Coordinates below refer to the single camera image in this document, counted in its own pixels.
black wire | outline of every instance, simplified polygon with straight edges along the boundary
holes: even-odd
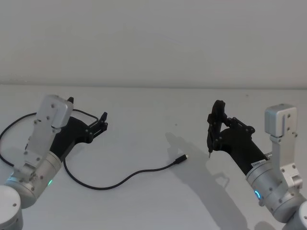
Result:
[[[109,189],[116,188],[116,187],[122,185],[123,183],[125,183],[125,182],[126,182],[127,180],[129,180],[131,177],[133,177],[133,176],[135,176],[135,175],[137,175],[137,174],[139,174],[139,173],[157,172],[157,171],[161,171],[161,170],[167,169],[167,168],[169,168],[169,167],[171,167],[171,166],[174,165],[174,163],[171,163],[171,164],[169,164],[169,165],[167,165],[167,166],[165,166],[165,167],[163,167],[163,168],[159,168],[159,169],[145,169],[145,170],[137,171],[137,172],[131,174],[130,176],[128,176],[127,178],[125,178],[124,180],[122,180],[121,182],[119,182],[118,184],[115,184],[115,185],[110,186],[110,187],[94,187],[94,186],[90,186],[90,185],[88,185],[88,184],[85,184],[85,183],[79,181],[77,178],[75,178],[75,177],[72,175],[72,173],[69,171],[69,169],[68,169],[68,167],[67,167],[67,165],[66,165],[66,161],[65,161],[65,160],[63,161],[63,163],[64,163],[64,168],[65,168],[67,174],[68,174],[75,182],[77,182],[78,184],[82,185],[83,187],[86,187],[86,188],[89,188],[89,189],[93,189],[93,190],[100,190],[100,191],[101,191],[101,190],[109,190]]]
[[[90,116],[90,117],[96,119],[96,121],[93,122],[92,124],[90,124],[89,127],[93,126],[94,124],[96,124],[96,123],[99,121],[99,119],[98,119],[96,116],[91,115],[91,114],[88,114],[88,113],[86,113],[86,112],[84,112],[84,111],[82,111],[82,110],[74,109],[74,111],[79,112],[79,113],[82,113],[82,114],[85,114],[85,115],[88,115],[88,116]],[[7,126],[7,127],[3,130],[3,132],[0,134],[0,142],[1,142],[2,137],[4,136],[4,134],[5,134],[10,128],[12,128],[12,126],[14,126],[14,125],[15,125],[16,123],[18,123],[19,121],[21,121],[21,120],[23,120],[23,119],[25,119],[25,118],[27,118],[27,117],[34,116],[34,115],[36,115],[36,113],[31,113],[31,114],[24,115],[24,116],[18,118],[18,119],[17,119],[16,121],[14,121],[13,123],[11,123],[9,126]],[[0,159],[1,159],[4,163],[6,163],[7,165],[9,165],[9,166],[11,166],[11,167],[14,167],[14,164],[10,163],[10,162],[7,161],[5,158],[3,158],[3,156],[1,155],[1,152],[0,152]],[[64,159],[63,163],[64,163],[64,168],[65,168],[67,174],[68,174],[75,182],[77,182],[78,184],[82,185],[83,187],[86,187],[86,188],[89,188],[89,189],[93,189],[93,190],[109,190],[109,189],[113,189],[113,188],[116,188],[116,187],[122,185],[122,184],[125,183],[127,180],[129,180],[131,177],[133,177],[133,176],[135,176],[135,175],[137,175],[137,174],[139,174],[139,173],[157,172],[157,171],[165,170],[165,169],[167,169],[167,168],[169,168],[169,167],[171,167],[171,166],[173,166],[173,165],[176,164],[175,162],[173,162],[173,163],[171,163],[171,164],[169,164],[169,165],[167,165],[167,166],[165,166],[165,167],[162,167],[162,168],[158,168],[158,169],[145,169],[145,170],[137,171],[137,172],[131,174],[130,176],[128,176],[127,178],[125,178],[124,180],[122,180],[121,182],[119,182],[118,184],[115,184],[115,185],[110,186],[110,187],[94,187],[94,186],[90,186],[90,185],[88,185],[88,184],[85,184],[85,183],[79,181],[76,177],[74,177],[74,176],[72,175],[72,173],[69,171],[65,159]]]

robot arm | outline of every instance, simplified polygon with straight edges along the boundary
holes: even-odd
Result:
[[[71,149],[78,143],[91,143],[107,129],[107,114],[88,126],[71,117],[73,98],[55,95],[44,98],[34,121],[34,130],[21,152],[24,160],[0,186],[0,230],[21,230],[21,209],[32,206],[61,168]]]
[[[272,153],[263,154],[252,141],[255,129],[227,118],[225,103],[216,101],[208,116],[207,145],[227,152],[246,175],[259,205],[266,206],[284,230],[307,229],[307,202],[300,194],[302,179],[294,164],[297,109],[280,104],[265,112],[265,131],[271,135]],[[228,128],[221,132],[224,123]]]

white wall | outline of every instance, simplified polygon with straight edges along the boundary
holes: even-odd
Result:
[[[2,0],[0,83],[307,88],[306,0]]]

white tabletop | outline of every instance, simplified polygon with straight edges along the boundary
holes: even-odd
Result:
[[[72,173],[97,186],[113,185],[140,169],[158,168],[178,154],[190,157],[163,172],[144,173],[110,191],[76,184],[62,168],[37,203],[23,211],[24,230],[280,230],[282,224],[258,206],[244,174],[224,152],[208,159],[208,114],[215,100],[228,116],[255,127],[254,142],[271,151],[264,132],[266,107],[298,107],[295,162],[307,180],[307,91],[124,89],[0,86],[0,129],[36,112],[45,94],[75,98],[75,108],[96,116],[108,112],[108,130],[68,156]],[[77,115],[86,122],[92,120]],[[1,150],[24,148],[32,132],[27,119],[5,136]],[[0,184],[12,168],[0,162]]]

led light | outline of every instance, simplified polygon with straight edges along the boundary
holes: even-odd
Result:
[[[260,193],[257,190],[255,190],[255,194],[258,197],[258,199],[261,199],[261,195],[260,195]]]

